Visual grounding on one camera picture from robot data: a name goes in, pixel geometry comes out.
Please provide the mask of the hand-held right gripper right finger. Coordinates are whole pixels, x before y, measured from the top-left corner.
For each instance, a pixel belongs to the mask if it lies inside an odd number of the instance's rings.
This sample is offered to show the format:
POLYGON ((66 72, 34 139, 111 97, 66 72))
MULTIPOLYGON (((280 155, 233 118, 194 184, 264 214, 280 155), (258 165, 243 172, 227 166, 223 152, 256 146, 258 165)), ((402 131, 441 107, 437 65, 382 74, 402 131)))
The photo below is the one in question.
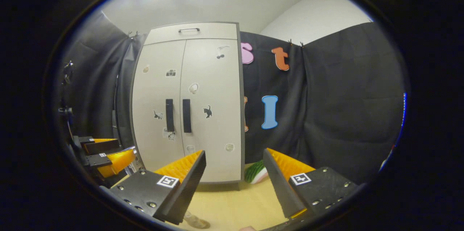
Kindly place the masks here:
POLYGON ((276 150, 266 148, 262 161, 285 218, 318 218, 333 211, 359 185, 330 167, 313 168, 276 150))

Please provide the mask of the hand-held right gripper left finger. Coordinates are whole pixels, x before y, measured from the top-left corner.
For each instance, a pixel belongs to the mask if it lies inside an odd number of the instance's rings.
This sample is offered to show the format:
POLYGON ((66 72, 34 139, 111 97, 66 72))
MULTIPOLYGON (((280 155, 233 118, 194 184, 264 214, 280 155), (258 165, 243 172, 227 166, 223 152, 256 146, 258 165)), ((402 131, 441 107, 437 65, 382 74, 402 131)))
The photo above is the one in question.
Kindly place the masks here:
POLYGON ((147 222, 178 225, 192 201, 207 166, 204 150, 155 171, 141 169, 102 191, 129 214, 147 222))

